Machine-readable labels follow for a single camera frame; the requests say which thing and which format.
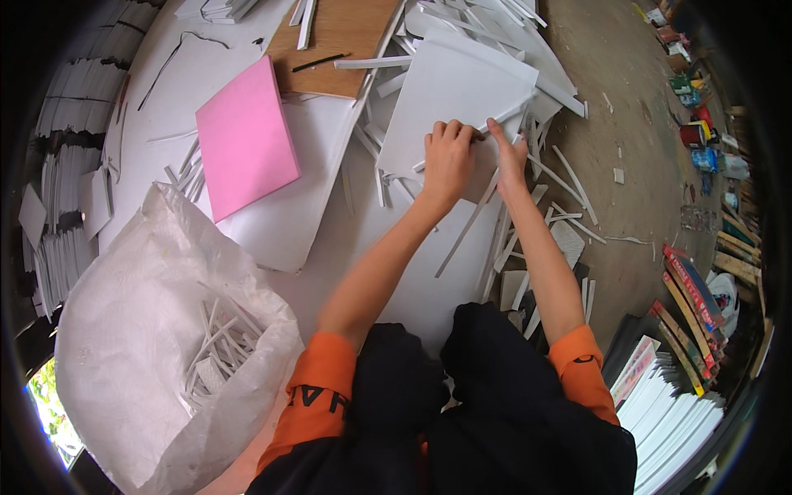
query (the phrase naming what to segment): blue container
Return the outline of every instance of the blue container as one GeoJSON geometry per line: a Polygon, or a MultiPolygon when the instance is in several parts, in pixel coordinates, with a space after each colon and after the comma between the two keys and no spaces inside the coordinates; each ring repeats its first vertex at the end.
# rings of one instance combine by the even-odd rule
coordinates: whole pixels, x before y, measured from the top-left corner
{"type": "Polygon", "coordinates": [[[718,154],[712,148],[691,150],[693,166],[702,172],[718,172],[718,154]]]}

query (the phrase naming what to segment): red container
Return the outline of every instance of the red container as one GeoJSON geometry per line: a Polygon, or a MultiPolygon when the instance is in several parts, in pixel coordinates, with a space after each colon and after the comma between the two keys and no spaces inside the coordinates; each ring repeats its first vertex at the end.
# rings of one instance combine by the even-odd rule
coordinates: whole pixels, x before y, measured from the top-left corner
{"type": "Polygon", "coordinates": [[[703,120],[706,122],[710,129],[714,127],[712,125],[712,117],[710,116],[710,111],[706,109],[706,107],[702,107],[700,109],[696,109],[693,111],[693,115],[695,115],[696,120],[703,120]]]}
{"type": "Polygon", "coordinates": [[[704,129],[698,124],[683,125],[680,127],[682,144],[688,148],[703,148],[706,146],[704,129]]]}

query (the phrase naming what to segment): window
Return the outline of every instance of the window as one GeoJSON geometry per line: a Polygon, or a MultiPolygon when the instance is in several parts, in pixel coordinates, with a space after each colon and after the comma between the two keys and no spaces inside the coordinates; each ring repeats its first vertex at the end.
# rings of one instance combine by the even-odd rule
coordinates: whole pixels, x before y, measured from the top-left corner
{"type": "Polygon", "coordinates": [[[82,450],[82,441],[66,417],[55,391],[55,358],[50,359],[28,381],[28,393],[36,403],[44,433],[69,469],[82,450]]]}

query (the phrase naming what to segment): paint can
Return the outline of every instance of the paint can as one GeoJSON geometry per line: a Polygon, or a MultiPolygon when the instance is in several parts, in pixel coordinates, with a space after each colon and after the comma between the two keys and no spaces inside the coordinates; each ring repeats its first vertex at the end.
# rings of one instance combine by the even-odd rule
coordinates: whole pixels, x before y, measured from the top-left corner
{"type": "Polygon", "coordinates": [[[698,124],[680,126],[680,138],[688,148],[703,148],[706,145],[704,129],[698,124]]]}

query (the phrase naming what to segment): white plastic sack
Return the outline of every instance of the white plastic sack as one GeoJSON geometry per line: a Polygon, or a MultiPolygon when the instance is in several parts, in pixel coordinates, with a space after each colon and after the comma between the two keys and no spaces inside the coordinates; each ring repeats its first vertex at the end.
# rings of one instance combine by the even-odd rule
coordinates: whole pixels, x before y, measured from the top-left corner
{"type": "Polygon", "coordinates": [[[262,274],[173,186],[154,184],[74,286],[55,343],[58,395],[88,451],[127,495],[198,492],[243,451],[245,466],[204,493],[241,493],[252,481],[303,350],[294,313],[262,274]],[[200,302],[215,297],[199,281],[266,330],[191,418],[180,392],[204,338],[200,302]]]}
{"type": "Polygon", "coordinates": [[[737,294],[734,275],[731,273],[715,275],[715,272],[710,270],[706,276],[706,286],[710,289],[713,297],[723,298],[727,302],[726,307],[721,308],[721,314],[725,319],[721,325],[721,332],[728,339],[737,329],[737,319],[740,317],[740,298],[737,294]]]}

